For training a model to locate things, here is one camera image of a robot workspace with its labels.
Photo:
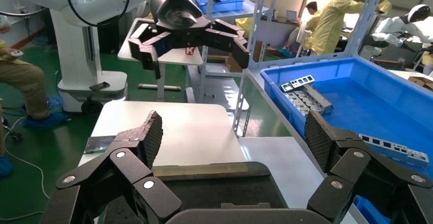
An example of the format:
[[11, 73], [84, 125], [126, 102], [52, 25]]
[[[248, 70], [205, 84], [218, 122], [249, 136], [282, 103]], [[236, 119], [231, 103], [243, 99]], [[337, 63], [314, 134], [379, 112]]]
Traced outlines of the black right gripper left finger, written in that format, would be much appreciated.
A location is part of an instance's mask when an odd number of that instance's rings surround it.
[[142, 223], [166, 223], [182, 203], [151, 170], [162, 136], [156, 111], [141, 126], [118, 133], [101, 155], [57, 180], [41, 223], [93, 223], [120, 196]]

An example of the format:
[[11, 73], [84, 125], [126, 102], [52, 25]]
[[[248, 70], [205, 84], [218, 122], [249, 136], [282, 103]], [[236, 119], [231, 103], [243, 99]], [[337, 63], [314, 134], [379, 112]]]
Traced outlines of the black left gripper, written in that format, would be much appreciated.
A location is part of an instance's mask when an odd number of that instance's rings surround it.
[[216, 19], [211, 23], [191, 0], [150, 0], [154, 22], [136, 22], [131, 27], [128, 45], [132, 58], [144, 70], [152, 70], [161, 79], [158, 58], [175, 44], [193, 44], [204, 34], [204, 45], [231, 53], [242, 69], [249, 65], [250, 53], [244, 30]]

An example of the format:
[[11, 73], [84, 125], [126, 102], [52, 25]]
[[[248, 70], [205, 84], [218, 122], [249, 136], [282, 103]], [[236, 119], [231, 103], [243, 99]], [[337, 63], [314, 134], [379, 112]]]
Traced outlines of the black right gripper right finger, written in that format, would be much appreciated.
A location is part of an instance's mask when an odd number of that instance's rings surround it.
[[305, 141], [325, 179], [308, 210], [340, 223], [355, 197], [367, 199], [391, 223], [432, 223], [432, 180], [380, 155], [353, 131], [331, 126], [310, 111]]

